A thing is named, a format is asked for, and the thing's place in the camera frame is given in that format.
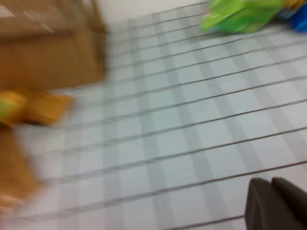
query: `blue package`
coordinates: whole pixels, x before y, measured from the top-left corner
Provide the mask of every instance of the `blue package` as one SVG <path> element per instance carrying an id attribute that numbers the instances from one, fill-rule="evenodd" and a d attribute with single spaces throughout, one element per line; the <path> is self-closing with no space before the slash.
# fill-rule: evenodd
<path id="1" fill-rule="evenodd" d="M 278 16 L 283 18 L 295 31 L 307 33 L 307 3 L 296 11 L 282 10 Z"/>

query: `toy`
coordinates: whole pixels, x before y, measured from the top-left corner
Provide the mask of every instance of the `toy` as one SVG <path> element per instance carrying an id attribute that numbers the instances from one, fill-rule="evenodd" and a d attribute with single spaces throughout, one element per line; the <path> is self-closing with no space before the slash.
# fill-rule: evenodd
<path id="1" fill-rule="evenodd" d="M 283 6 L 283 0 L 213 0 L 201 22 L 203 31 L 248 33 L 259 30 Z"/>
<path id="2" fill-rule="evenodd" d="M 307 32 L 307 2 L 297 0 L 294 4 L 287 4 L 277 16 L 284 19 L 295 31 Z"/>
<path id="3" fill-rule="evenodd" d="M 0 123 L 13 126 L 21 122 L 53 125 L 72 105 L 72 98 L 47 92 L 26 90 L 0 92 Z"/>

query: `green package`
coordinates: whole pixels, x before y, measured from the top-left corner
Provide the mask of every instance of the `green package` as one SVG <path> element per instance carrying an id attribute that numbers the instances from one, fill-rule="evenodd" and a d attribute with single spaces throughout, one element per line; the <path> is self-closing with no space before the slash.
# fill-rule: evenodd
<path id="1" fill-rule="evenodd" d="M 202 31 L 249 33 L 268 23 L 283 0 L 213 0 L 202 22 Z"/>

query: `white wall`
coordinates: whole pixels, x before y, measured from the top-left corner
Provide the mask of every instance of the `white wall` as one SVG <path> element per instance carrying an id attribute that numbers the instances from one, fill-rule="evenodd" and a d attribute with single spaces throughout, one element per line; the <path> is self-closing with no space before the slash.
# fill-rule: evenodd
<path id="1" fill-rule="evenodd" d="M 107 23 L 187 6 L 201 0 L 98 0 Z"/>

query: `green bag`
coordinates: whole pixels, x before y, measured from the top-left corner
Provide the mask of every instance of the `green bag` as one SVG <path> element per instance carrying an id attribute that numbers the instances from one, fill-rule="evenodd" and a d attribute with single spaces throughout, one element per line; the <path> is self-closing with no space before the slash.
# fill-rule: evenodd
<path id="1" fill-rule="evenodd" d="M 259 30 L 283 6 L 283 0 L 213 0 L 202 22 L 202 31 L 248 33 Z"/>

